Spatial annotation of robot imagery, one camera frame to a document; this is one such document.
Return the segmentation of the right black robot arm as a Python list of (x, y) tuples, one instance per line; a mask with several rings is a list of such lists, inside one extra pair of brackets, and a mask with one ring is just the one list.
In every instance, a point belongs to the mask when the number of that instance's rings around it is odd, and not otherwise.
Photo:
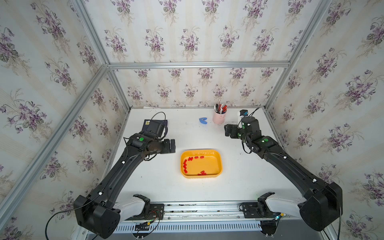
[(301, 218), (310, 228), (322, 231), (343, 214), (343, 191), (336, 183), (327, 183), (295, 161), (279, 143), (263, 136), (257, 121), (227, 124), (225, 135), (240, 139), (242, 146), (279, 170), (301, 193), (298, 199), (278, 197), (268, 192), (257, 199), (257, 213), (272, 218), (278, 213)]

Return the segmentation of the yellow plastic storage box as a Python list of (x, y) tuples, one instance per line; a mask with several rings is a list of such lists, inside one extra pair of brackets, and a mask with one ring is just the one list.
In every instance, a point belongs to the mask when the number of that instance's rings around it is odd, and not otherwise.
[(215, 178), (223, 172), (222, 158), (213, 149), (188, 150), (181, 154), (180, 170), (187, 179)]

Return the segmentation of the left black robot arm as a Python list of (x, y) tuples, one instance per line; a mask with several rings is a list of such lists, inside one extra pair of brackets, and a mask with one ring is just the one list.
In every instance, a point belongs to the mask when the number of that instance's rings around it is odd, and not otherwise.
[(128, 139), (122, 156), (104, 179), (88, 193), (79, 195), (74, 211), (79, 226), (97, 236), (107, 239), (121, 221), (131, 217), (147, 218), (150, 213), (150, 199), (136, 194), (118, 203), (124, 185), (149, 155), (173, 154), (176, 151), (174, 139), (159, 140), (134, 134)]

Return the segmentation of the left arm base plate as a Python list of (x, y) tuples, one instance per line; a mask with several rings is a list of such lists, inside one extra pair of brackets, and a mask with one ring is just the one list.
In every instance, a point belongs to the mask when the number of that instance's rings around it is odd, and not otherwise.
[(162, 220), (164, 217), (164, 204), (148, 204), (145, 205), (144, 210), (141, 214), (137, 216), (130, 217), (126, 219), (126, 221), (134, 221), (134, 220), (154, 220), (160, 219)]

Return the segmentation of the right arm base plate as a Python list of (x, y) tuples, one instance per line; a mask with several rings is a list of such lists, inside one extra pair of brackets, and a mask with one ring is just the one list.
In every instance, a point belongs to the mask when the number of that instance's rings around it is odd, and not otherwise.
[(278, 212), (272, 212), (268, 206), (259, 202), (247, 202), (239, 205), (239, 210), (246, 219), (275, 219), (279, 220), (282, 215)]

